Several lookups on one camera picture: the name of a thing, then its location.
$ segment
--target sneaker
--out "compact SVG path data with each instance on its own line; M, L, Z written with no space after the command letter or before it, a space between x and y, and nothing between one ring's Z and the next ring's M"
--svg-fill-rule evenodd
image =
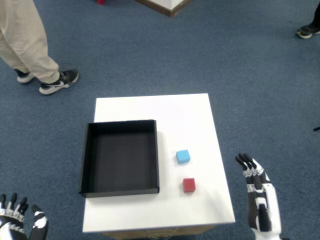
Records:
M31 72L24 73L18 69L15 69L15 71L18 74L17 80L21 84L26 84L35 78Z
M60 77L54 83L41 83L40 93L44 95L53 94L60 89L66 89L74 84L79 78L77 70L61 71Z
M313 23L303 26L296 31L296 34L303 39L309 39L313 34L320 34L320 27L315 26Z

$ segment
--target black tray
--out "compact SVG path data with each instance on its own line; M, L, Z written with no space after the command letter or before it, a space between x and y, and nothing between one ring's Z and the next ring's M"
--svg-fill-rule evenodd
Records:
M156 121L89 123L79 193L86 198L159 193Z

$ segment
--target leg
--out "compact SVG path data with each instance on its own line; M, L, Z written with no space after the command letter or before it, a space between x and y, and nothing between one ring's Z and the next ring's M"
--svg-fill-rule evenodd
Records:
M33 0L0 0L0 8L7 44L41 82L57 81L59 66L48 56L46 32Z
M8 45L1 30L0 30L0 57L13 69L18 69L23 73L30 72L29 69L24 65L24 63L17 56L17 54Z
M320 3L315 10L314 19L312 22L315 26L320 27Z

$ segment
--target white robotic hand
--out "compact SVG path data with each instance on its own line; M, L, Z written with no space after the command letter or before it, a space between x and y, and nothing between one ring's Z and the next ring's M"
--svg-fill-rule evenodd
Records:
M280 240L281 220L277 194L261 165L247 154L235 157L241 164L248 191L248 223L256 240Z
M34 225L28 239L24 231L27 198L25 197L15 208L16 201L17 194L14 193L6 207L6 195L0 196L0 240L45 240L48 232L45 213L38 206L32 206Z

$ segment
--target wooden stand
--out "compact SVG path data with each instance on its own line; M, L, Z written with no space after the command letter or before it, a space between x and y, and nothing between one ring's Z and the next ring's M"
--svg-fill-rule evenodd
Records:
M115 238L117 240L140 239L140 238L161 238L161 237L179 236L179 235L198 235L214 227L215 225L206 225L206 226L176 227L176 228L149 229L149 230L137 230L137 231L106 232L104 233L104 235L107 235L111 238Z
M153 10L156 10L157 12L164 14L168 17L174 17L177 15L185 6L187 6L192 0L183 0L178 6L176 6L174 9L170 10L163 6L160 6L159 4L156 4L153 1L150 0L135 0L136 2L143 4L147 6L148 8L151 8Z

